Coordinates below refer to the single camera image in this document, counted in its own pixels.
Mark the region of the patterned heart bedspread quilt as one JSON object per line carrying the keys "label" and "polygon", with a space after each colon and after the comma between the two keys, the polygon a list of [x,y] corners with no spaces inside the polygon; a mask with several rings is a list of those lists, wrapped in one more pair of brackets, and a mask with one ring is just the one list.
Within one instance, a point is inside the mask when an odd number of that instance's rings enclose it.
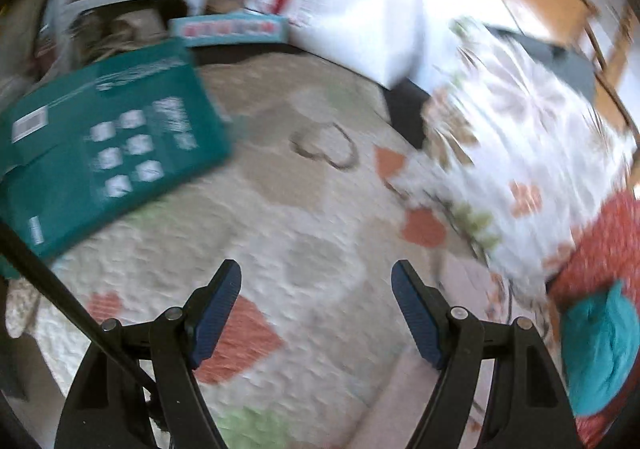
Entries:
{"label": "patterned heart bedspread quilt", "polygon": [[520,304],[442,213],[409,210],[388,188],[410,148],[374,83],[297,54],[195,70],[227,161],[46,263],[92,319],[122,325],[182,305],[226,259],[240,265],[227,325],[194,373],[227,446],[406,442],[437,374],[394,299],[400,259],[482,320],[533,321],[559,355],[550,306]]}

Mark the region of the light blue game box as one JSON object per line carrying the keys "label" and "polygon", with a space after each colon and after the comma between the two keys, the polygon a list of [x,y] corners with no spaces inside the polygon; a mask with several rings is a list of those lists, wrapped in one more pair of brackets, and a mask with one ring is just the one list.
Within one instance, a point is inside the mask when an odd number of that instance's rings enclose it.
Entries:
{"label": "light blue game box", "polygon": [[258,13],[228,13],[171,19],[171,36],[188,47],[243,44],[288,44],[286,18]]}

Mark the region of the teal fleece bundle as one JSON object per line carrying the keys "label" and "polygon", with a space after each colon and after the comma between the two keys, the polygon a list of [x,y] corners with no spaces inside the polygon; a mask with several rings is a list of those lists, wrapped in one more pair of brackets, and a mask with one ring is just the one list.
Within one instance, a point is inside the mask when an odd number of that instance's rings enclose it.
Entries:
{"label": "teal fleece bundle", "polygon": [[561,351],[574,414],[602,411],[623,388],[639,351],[638,311],[620,281],[563,313]]}

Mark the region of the white floral pillow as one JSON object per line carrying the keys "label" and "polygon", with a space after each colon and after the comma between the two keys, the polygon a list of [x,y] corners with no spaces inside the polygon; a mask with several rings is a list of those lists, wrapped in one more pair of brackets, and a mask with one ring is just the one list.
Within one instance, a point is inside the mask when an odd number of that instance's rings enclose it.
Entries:
{"label": "white floral pillow", "polygon": [[492,270],[547,280],[622,186],[634,136],[518,42],[462,19],[449,44],[424,114],[421,195],[449,206]]}

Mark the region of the green cardboard box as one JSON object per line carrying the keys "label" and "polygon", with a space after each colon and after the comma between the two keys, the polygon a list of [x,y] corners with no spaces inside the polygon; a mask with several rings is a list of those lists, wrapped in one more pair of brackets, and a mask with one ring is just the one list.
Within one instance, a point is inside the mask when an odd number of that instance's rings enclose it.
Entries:
{"label": "green cardboard box", "polygon": [[216,168],[224,120],[178,40],[98,61],[1,114],[1,218],[53,261],[122,214]]}

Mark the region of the red floral pillow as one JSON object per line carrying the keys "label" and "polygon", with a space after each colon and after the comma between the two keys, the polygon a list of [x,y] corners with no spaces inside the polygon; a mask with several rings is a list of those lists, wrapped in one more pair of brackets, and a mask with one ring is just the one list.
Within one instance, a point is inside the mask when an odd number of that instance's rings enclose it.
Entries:
{"label": "red floral pillow", "polygon": [[[582,235],[576,252],[552,282],[549,295],[566,316],[570,307],[619,283],[622,294],[639,305],[639,201],[628,192],[614,195],[597,221]],[[578,435],[588,448],[597,446],[639,383],[635,361],[620,390],[592,414],[576,415]]]}

